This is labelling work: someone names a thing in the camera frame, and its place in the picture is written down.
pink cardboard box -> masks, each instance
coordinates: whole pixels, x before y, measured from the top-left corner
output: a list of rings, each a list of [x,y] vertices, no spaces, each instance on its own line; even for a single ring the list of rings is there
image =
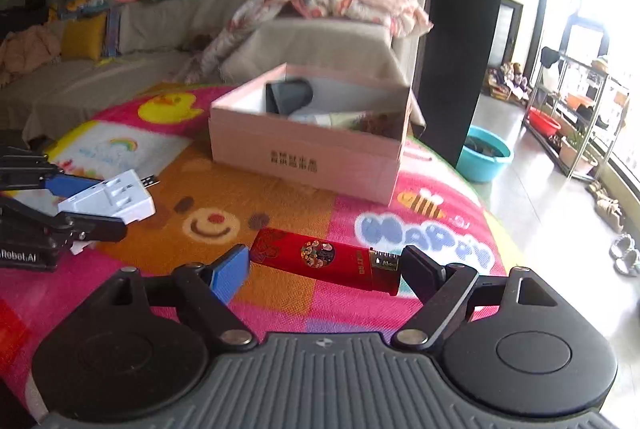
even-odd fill
[[[298,123],[266,112],[265,84],[306,78],[314,99],[302,114],[402,111],[397,138]],[[213,160],[388,205],[400,168],[410,88],[311,66],[283,64],[211,103]]]

shoe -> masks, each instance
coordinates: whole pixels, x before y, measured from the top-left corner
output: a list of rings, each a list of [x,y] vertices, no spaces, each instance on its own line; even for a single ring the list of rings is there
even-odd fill
[[[620,237],[617,237],[616,240],[611,245],[609,249],[609,255],[612,256],[613,259],[620,259],[627,253],[629,250],[633,250],[636,247],[636,242],[634,238],[628,234],[623,234]]]
[[[618,200],[603,198],[596,202],[596,212],[617,234],[622,233],[622,211]]]
[[[587,185],[587,191],[594,198],[596,197],[596,192],[598,192],[601,189],[603,189],[602,184],[597,180],[594,180],[589,185]]]
[[[628,250],[620,259],[616,259],[613,268],[621,275],[638,277],[640,274],[640,252],[638,249]]]
[[[598,200],[608,200],[610,202],[613,199],[607,194],[607,189],[605,189],[604,187],[596,190],[593,197],[596,198],[596,202]]]

red plastic basin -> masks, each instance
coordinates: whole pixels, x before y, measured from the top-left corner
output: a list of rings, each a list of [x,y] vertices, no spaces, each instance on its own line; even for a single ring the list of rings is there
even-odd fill
[[[528,118],[533,129],[547,138],[560,131],[560,124],[557,120],[552,119],[548,114],[533,107],[529,109]]]

rainbow print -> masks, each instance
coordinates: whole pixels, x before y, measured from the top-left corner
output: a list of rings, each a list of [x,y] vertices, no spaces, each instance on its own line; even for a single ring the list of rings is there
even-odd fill
[[[112,138],[109,145],[124,145],[127,151],[133,152],[138,149],[138,142],[130,138]]]

yellow cushion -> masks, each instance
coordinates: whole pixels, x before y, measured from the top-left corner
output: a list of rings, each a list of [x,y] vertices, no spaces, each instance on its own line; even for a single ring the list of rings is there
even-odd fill
[[[62,35],[62,60],[99,60],[106,24],[107,14],[67,22],[65,33]]]

